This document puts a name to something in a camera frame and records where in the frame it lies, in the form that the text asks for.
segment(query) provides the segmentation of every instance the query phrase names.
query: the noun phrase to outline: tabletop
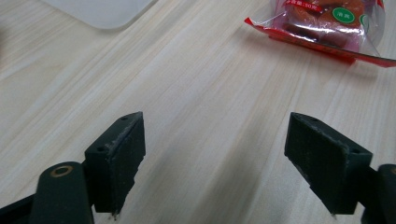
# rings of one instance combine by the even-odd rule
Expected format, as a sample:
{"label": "tabletop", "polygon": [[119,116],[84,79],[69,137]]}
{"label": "tabletop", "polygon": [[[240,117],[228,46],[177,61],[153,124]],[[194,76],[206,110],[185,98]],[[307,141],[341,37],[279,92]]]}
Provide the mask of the tabletop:
{"label": "tabletop", "polygon": [[[99,30],[38,0],[0,2],[0,207],[142,111],[147,154],[115,220],[360,223],[332,216],[284,156],[290,112],[396,162],[396,69],[275,41],[244,19],[268,0],[160,0]],[[394,8],[394,1],[386,1]],[[378,51],[396,59],[396,14]]]}

